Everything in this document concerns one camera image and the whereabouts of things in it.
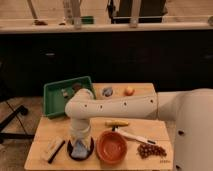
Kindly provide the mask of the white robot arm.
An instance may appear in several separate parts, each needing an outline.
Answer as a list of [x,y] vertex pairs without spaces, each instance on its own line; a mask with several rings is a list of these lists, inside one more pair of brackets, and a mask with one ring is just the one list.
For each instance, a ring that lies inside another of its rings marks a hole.
[[213,89],[158,92],[96,100],[91,91],[79,90],[65,105],[71,134],[90,134],[90,119],[117,117],[173,120],[176,122],[175,171],[213,171]]

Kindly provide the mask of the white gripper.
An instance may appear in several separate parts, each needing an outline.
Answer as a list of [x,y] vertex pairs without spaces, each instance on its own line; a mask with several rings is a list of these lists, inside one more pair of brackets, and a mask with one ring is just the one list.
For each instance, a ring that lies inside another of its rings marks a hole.
[[87,149],[89,149],[91,144],[90,129],[84,129],[84,130],[70,129],[71,144],[75,145],[77,140],[80,140],[83,143],[83,145]]

